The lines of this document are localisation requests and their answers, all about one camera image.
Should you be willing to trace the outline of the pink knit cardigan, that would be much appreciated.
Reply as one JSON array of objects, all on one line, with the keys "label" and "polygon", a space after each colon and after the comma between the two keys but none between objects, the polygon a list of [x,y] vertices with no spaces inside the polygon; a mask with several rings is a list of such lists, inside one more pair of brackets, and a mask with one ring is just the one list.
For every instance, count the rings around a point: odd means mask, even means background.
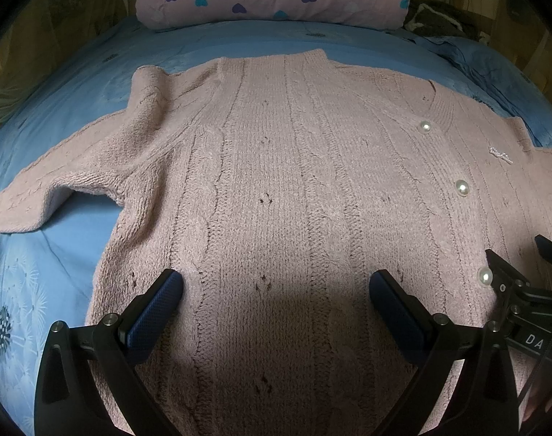
[{"label": "pink knit cardigan", "polygon": [[367,299],[386,269],[431,312],[481,325],[493,250],[552,288],[552,149],[522,120],[320,50],[138,68],[127,107],[0,192],[0,234],[74,191],[120,208],[88,321],[166,268],[186,293],[140,376],[185,435],[363,435],[406,383]]}]

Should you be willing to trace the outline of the dark clothes pile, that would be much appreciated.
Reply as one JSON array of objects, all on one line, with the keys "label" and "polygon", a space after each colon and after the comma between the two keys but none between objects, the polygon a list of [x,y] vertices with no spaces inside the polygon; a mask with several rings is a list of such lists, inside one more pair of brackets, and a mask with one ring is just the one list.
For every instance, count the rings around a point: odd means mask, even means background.
[{"label": "dark clothes pile", "polygon": [[463,11],[435,0],[413,0],[403,28],[417,36],[455,36],[479,41],[481,31]]}]

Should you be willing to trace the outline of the blue floral bed sheet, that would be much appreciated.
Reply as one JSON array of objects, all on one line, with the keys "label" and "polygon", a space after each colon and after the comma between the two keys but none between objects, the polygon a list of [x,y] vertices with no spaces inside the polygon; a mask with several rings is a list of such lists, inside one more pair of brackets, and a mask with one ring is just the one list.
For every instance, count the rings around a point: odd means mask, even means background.
[{"label": "blue floral bed sheet", "polygon": [[[0,127],[0,191],[31,162],[96,118],[127,104],[143,65],[180,72],[218,57],[321,48],[334,60],[423,79],[518,116],[533,142],[552,147],[552,106],[507,59],[479,43],[324,23],[239,21],[154,33],[129,18],[70,58]],[[0,402],[33,431],[35,383],[50,325],[80,326],[93,271],[119,210],[75,194],[38,231],[0,236]]]}]

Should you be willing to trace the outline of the grey-green cloth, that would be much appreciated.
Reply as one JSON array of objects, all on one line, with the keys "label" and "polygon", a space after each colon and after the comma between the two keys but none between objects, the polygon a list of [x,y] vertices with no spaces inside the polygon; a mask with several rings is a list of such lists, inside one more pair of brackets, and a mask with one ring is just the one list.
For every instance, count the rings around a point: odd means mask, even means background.
[{"label": "grey-green cloth", "polygon": [[0,124],[6,122],[35,90],[28,80],[10,79],[0,72]]}]

